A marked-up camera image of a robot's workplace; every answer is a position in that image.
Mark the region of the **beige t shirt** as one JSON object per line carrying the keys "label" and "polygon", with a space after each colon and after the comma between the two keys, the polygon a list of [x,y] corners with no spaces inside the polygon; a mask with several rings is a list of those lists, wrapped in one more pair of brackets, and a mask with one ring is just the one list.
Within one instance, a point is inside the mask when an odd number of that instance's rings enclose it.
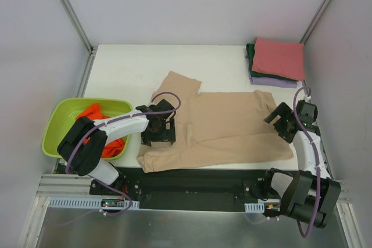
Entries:
{"label": "beige t shirt", "polygon": [[276,108],[270,92],[203,92],[201,82],[169,72],[157,93],[180,104],[174,121],[176,141],[142,145],[137,161],[143,171],[159,172],[221,164],[291,160],[290,145],[264,119]]}

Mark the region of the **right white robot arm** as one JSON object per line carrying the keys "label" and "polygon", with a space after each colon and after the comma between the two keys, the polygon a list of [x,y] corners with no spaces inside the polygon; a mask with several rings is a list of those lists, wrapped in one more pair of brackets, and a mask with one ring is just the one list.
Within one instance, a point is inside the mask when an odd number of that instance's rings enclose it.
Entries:
{"label": "right white robot arm", "polygon": [[260,199],[279,195],[280,214],[324,228],[341,193],[341,185],[331,179],[321,155],[321,133],[314,123],[317,115],[316,105],[300,100],[295,110],[282,102],[265,118],[280,138],[295,147],[299,170],[291,174],[271,168],[258,183],[257,191]]}

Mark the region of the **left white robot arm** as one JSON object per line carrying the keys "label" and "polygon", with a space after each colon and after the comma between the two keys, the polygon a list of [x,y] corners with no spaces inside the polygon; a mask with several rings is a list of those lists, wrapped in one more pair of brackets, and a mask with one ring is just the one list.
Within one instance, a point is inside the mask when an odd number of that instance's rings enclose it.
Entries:
{"label": "left white robot arm", "polygon": [[102,158],[104,148],[127,135],[141,133],[142,143],[176,141],[174,116],[179,107],[167,100],[103,120],[78,118],[57,147],[57,152],[67,162],[65,171],[79,176],[90,176],[110,195],[123,195],[124,175]]}

